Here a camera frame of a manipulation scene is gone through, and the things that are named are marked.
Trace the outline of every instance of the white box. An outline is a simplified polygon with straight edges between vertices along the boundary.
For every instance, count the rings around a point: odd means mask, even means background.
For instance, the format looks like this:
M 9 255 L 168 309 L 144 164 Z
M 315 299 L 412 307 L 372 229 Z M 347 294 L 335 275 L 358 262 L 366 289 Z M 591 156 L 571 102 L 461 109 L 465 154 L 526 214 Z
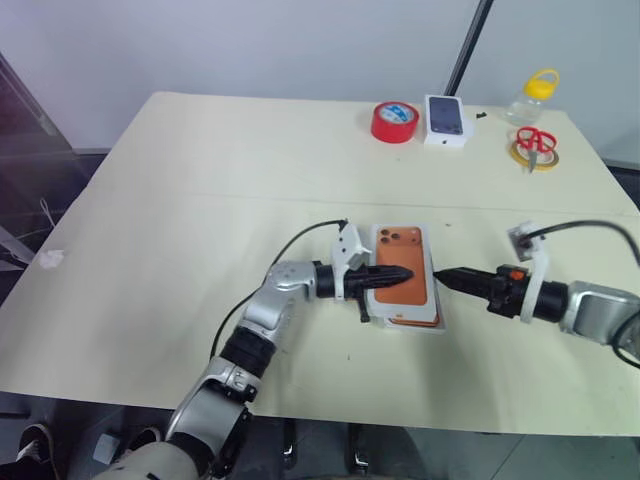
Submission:
M 111 465 L 119 446 L 119 438 L 109 435 L 108 433 L 103 433 L 100 435 L 100 438 L 98 438 L 96 448 L 93 450 L 93 459 L 105 465 Z
M 429 112 L 429 99 L 430 98 L 452 98 L 456 102 L 458 102 L 458 113 L 460 115 L 460 120 L 462 122 L 462 134 L 461 135 L 451 135 L 448 133 L 439 133 L 434 132 L 431 129 L 431 114 Z M 462 100 L 460 97 L 445 97 L 442 95 L 425 95 L 424 97 L 424 128 L 425 128 L 425 145 L 441 145 L 444 147 L 464 147 L 464 144 L 467 143 L 473 136 L 474 125 L 471 120 L 464 116 L 464 109 L 462 108 Z

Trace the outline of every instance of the red tape roll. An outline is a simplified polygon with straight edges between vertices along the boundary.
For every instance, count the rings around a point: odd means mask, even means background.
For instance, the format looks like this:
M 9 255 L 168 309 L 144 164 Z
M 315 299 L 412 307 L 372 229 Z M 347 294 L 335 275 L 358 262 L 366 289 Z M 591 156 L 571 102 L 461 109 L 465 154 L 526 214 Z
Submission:
M 373 110 L 371 133 L 387 143 L 403 143 L 413 136 L 420 114 L 411 105 L 385 102 Z

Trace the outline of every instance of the orange button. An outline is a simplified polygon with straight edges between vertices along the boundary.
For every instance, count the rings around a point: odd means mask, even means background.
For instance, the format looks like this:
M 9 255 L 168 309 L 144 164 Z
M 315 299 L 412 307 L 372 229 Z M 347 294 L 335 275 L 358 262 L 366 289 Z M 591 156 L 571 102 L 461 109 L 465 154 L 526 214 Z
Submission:
M 525 273 L 522 270 L 511 270 L 509 276 L 512 280 L 519 282 L 520 280 L 524 280 Z

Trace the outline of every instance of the plastic bottle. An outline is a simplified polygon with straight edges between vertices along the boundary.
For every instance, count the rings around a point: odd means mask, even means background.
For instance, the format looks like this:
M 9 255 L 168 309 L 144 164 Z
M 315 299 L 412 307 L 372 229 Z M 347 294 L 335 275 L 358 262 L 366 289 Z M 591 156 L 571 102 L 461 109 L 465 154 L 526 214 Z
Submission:
M 553 80 L 540 78 L 545 75 L 553 77 Z M 536 123 L 542 114 L 544 102 L 551 98 L 559 81 L 560 75 L 553 68 L 536 72 L 507 109 L 507 120 L 518 127 Z

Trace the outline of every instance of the white bracket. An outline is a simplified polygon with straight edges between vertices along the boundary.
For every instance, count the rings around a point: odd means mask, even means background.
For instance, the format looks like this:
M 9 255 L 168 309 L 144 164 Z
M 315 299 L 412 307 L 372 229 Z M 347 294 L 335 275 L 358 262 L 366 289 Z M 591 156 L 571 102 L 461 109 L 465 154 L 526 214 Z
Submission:
M 338 240 L 331 246 L 331 266 L 335 298 L 344 300 L 344 274 L 349 270 L 357 270 L 365 263 L 371 250 L 364 247 L 358 228 L 352 223 L 347 223 L 339 235 Z
M 544 249 L 542 238 L 535 237 L 530 239 L 530 245 L 527 247 L 523 247 L 519 243 L 522 236 L 537 229 L 538 227 L 534 223 L 525 222 L 508 230 L 509 238 L 511 239 L 513 248 L 516 250 L 518 259 L 521 262 L 533 260 L 531 278 L 529 279 L 529 285 L 527 286 L 527 291 L 522 301 L 522 309 L 520 310 L 520 321 L 524 323 L 531 323 L 533 311 L 536 308 L 536 303 L 538 303 L 542 282 L 549 268 L 549 255 Z

